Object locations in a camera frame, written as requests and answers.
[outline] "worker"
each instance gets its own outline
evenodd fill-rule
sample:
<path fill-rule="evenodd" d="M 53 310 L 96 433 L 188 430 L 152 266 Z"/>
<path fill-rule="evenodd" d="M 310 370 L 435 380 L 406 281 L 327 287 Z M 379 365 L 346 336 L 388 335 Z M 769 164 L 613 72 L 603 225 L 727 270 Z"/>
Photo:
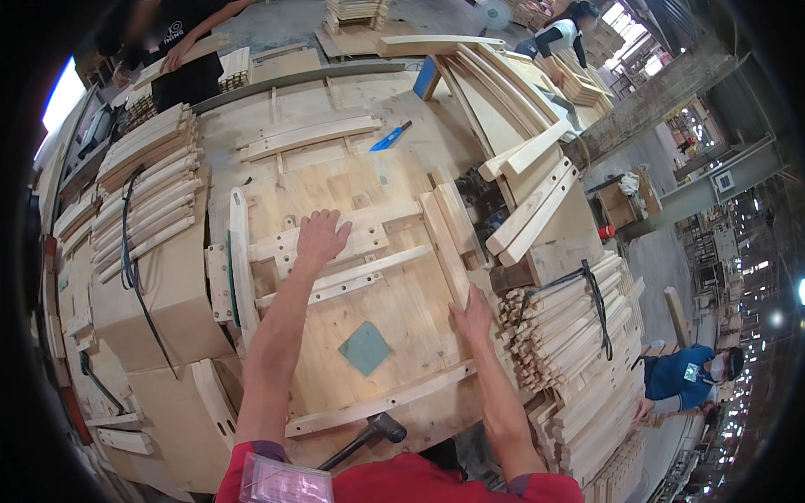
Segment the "worker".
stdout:
<path fill-rule="evenodd" d="M 529 39 L 523 40 L 514 52 L 536 58 L 541 55 L 550 71 L 549 77 L 556 87 L 562 89 L 569 75 L 556 63 L 553 53 L 573 47 L 582 68 L 587 68 L 587 58 L 581 44 L 582 31 L 592 31 L 598 24 L 600 12 L 592 2 L 572 2 L 562 14 L 545 22 L 545 27 Z"/>
<path fill-rule="evenodd" d="M 643 360 L 646 396 L 638 398 L 632 427 L 650 411 L 655 414 L 682 412 L 707 401 L 713 386 L 734 381 L 741 375 L 744 351 L 730 348 L 716 355 L 711 348 L 694 344 L 671 355 Z"/>
<path fill-rule="evenodd" d="M 288 396 L 299 360 L 308 298 L 324 264 L 344 249 L 352 228 L 346 222 L 336 230 L 339 217 L 337 210 L 325 209 L 301 220 L 296 264 L 260 322 L 246 354 L 236 445 L 218 490 L 218 503 L 237 501 L 247 453 L 289 462 L 283 448 Z M 489 338 L 493 313 L 483 291 L 470 285 L 467 309 L 452 303 L 448 307 L 475 359 L 484 425 L 509 494 L 488 492 L 481 482 L 464 482 L 459 470 L 445 470 L 419 454 L 403 453 L 392 460 L 349 468 L 335 477 L 335 501 L 582 503 L 576 481 L 547 473 L 534 449 L 522 403 Z"/>
<path fill-rule="evenodd" d="M 121 88 L 130 72 L 162 58 L 163 75 L 151 83 L 157 113 L 177 103 L 195 105 L 221 93 L 218 77 L 224 72 L 212 52 L 182 64 L 199 39 L 238 15 L 254 0 L 119 0 L 105 14 L 95 32 L 101 56 L 120 55 L 112 81 Z"/>

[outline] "wooden board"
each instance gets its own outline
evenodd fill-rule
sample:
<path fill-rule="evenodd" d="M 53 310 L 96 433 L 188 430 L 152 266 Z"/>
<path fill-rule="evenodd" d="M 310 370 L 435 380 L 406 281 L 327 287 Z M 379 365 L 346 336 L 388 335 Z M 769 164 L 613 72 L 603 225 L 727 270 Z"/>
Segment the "wooden board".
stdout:
<path fill-rule="evenodd" d="M 187 64 L 193 60 L 197 60 L 202 56 L 206 56 L 211 52 L 222 49 L 229 45 L 229 35 L 224 33 L 213 33 L 209 37 L 204 37 L 193 44 L 190 50 L 182 58 L 182 64 Z M 144 85 L 160 78 L 162 74 L 162 64 L 165 58 L 149 64 L 145 69 L 140 72 L 140 77 L 134 82 L 133 88 L 140 89 Z"/>
<path fill-rule="evenodd" d="M 366 26 L 342 26 L 338 35 L 332 35 L 324 28 L 316 28 L 314 33 L 328 58 L 344 58 L 377 54 L 381 37 L 417 35 L 420 31 L 408 21 L 388 21 L 379 31 Z"/>
<path fill-rule="evenodd" d="M 304 49 L 282 56 L 276 56 L 255 64 L 251 74 L 251 84 L 276 79 L 294 73 L 310 72 L 321 68 L 316 49 Z"/>

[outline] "concrete pillar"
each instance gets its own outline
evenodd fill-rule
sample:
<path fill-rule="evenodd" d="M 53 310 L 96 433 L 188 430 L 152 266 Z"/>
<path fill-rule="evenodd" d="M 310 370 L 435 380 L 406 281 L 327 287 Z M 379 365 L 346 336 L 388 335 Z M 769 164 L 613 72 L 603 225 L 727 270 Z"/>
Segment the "concrete pillar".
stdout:
<path fill-rule="evenodd" d="M 581 134 L 589 149 L 591 167 L 656 127 L 666 113 L 710 89 L 736 67 L 737 58 L 718 39 L 702 39 Z M 579 167 L 587 166 L 583 151 L 578 139 L 564 147 L 565 155 Z"/>
<path fill-rule="evenodd" d="M 674 224 L 683 218 L 703 212 L 714 204 L 735 198 L 744 190 L 754 187 L 781 169 L 782 165 L 774 144 L 768 142 L 735 163 L 728 161 L 711 175 L 702 176 L 673 192 L 668 192 L 660 200 L 663 204 L 661 212 L 649 216 L 642 222 L 628 225 L 618 233 L 624 239 L 630 240 Z M 711 179 L 714 175 L 720 175 L 725 171 L 732 174 L 735 186 L 726 192 L 718 192 L 713 187 Z"/>

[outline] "hand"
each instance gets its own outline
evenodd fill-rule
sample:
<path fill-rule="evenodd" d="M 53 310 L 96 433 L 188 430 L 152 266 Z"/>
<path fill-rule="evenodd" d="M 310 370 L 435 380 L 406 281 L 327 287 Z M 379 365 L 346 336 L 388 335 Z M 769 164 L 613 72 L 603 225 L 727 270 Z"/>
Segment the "hand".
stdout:
<path fill-rule="evenodd" d="M 341 212 L 337 209 L 323 209 L 321 212 L 313 212 L 310 218 L 302 219 L 299 240 L 296 242 L 297 264 L 310 266 L 318 274 L 324 264 L 341 253 L 347 246 L 352 222 L 344 223 L 336 232 L 340 216 Z"/>
<path fill-rule="evenodd" d="M 640 422 L 646 417 L 652 409 L 654 409 L 654 400 L 648 398 L 638 397 L 638 409 L 634 413 L 630 430 L 636 430 L 640 426 Z"/>
<path fill-rule="evenodd" d="M 466 311 L 454 303 L 448 304 L 448 307 L 456 321 L 456 328 L 470 346 L 476 348 L 491 344 L 489 329 L 492 327 L 492 309 L 489 308 L 483 290 L 475 283 L 469 285 Z"/>
<path fill-rule="evenodd" d="M 194 43 L 196 41 L 192 37 L 185 36 L 181 39 L 178 44 L 167 52 L 165 61 L 162 62 L 162 66 L 159 68 L 159 73 L 175 72 L 182 68 L 182 58 L 188 53 L 190 47 L 193 47 Z"/>
<path fill-rule="evenodd" d="M 567 78 L 569 78 L 568 74 L 562 68 L 557 68 L 551 72 L 551 82 L 559 89 L 564 89 L 564 82 Z"/>
<path fill-rule="evenodd" d="M 129 82 L 129 69 L 124 67 L 122 64 L 119 64 L 118 67 L 114 69 L 114 74 L 112 75 L 112 83 L 114 84 L 114 87 L 120 89 Z"/>

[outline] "black strap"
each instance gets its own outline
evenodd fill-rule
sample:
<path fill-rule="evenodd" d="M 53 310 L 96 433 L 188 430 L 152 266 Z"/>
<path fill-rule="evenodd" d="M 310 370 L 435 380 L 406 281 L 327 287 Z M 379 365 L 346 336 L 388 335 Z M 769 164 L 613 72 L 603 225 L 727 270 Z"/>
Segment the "black strap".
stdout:
<path fill-rule="evenodd" d="M 517 318 L 517 326 L 520 326 L 522 323 L 522 313 L 526 309 L 526 305 L 528 304 L 528 300 L 537 295 L 540 291 L 544 291 L 547 288 L 555 287 L 557 285 L 561 285 L 563 283 L 572 281 L 573 279 L 579 278 L 580 276 L 584 276 L 587 278 L 587 284 L 590 286 L 590 290 L 592 291 L 592 300 L 596 304 L 596 311 L 598 312 L 598 320 L 601 322 L 601 331 L 602 331 L 602 341 L 601 341 L 601 348 L 606 352 L 606 359 L 607 361 L 612 361 L 613 358 L 613 350 L 612 350 L 612 340 L 609 339 L 609 332 L 607 331 L 606 327 L 606 309 L 604 306 L 604 297 L 601 295 L 601 289 L 598 288 L 598 280 L 596 279 L 596 275 L 592 273 L 590 270 L 590 265 L 586 259 L 581 261 L 581 267 L 577 270 L 574 270 L 570 274 L 567 274 L 559 279 L 556 279 L 552 282 L 549 282 L 547 285 L 542 285 L 541 287 L 534 288 L 526 292 L 526 294 L 522 297 L 522 303 L 520 304 L 520 315 Z"/>
<path fill-rule="evenodd" d="M 178 381 L 179 376 L 176 375 L 176 370 L 173 368 L 171 359 L 167 355 L 167 351 L 165 349 L 164 344 L 162 343 L 162 339 L 159 338 L 159 332 L 157 332 L 156 330 L 154 320 L 151 319 L 151 314 L 148 312 L 146 303 L 145 301 L 142 300 L 142 292 L 140 291 L 140 269 L 138 267 L 137 259 L 135 258 L 133 261 L 131 260 L 129 251 L 129 240 L 127 239 L 126 235 L 126 220 L 128 219 L 129 216 L 129 203 L 131 201 L 131 192 L 134 190 L 134 181 L 137 179 L 138 176 L 140 176 L 140 173 L 145 171 L 145 169 L 146 169 L 145 166 L 140 166 L 134 171 L 134 173 L 131 174 L 131 177 L 129 177 L 128 180 L 129 188 L 127 191 L 124 191 L 123 194 L 123 224 L 122 224 L 123 241 L 120 247 L 120 283 L 123 285 L 123 290 L 134 290 L 134 293 L 137 295 L 137 300 L 140 302 L 142 313 L 146 317 L 148 327 L 151 328 L 151 333 L 154 334 L 156 344 L 159 345 L 159 349 L 162 351 L 162 354 L 165 357 L 167 366 L 171 367 L 173 377 L 175 377 L 176 380 Z"/>

